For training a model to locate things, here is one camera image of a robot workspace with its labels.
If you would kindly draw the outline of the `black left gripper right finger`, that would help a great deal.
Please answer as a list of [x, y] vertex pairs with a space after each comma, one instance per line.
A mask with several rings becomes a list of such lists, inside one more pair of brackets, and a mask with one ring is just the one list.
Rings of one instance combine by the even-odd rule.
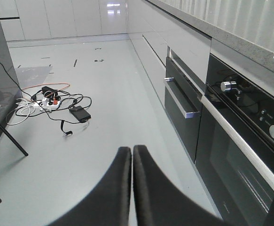
[[133, 192], [140, 226], [222, 226], [224, 222], [184, 195], [144, 145], [133, 148]]

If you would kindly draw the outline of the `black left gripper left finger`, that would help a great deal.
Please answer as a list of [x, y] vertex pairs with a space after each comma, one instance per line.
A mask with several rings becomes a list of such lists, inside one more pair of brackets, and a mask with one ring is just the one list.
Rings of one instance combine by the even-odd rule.
[[51, 226], [127, 226], [131, 197], [132, 154], [120, 147], [92, 191]]

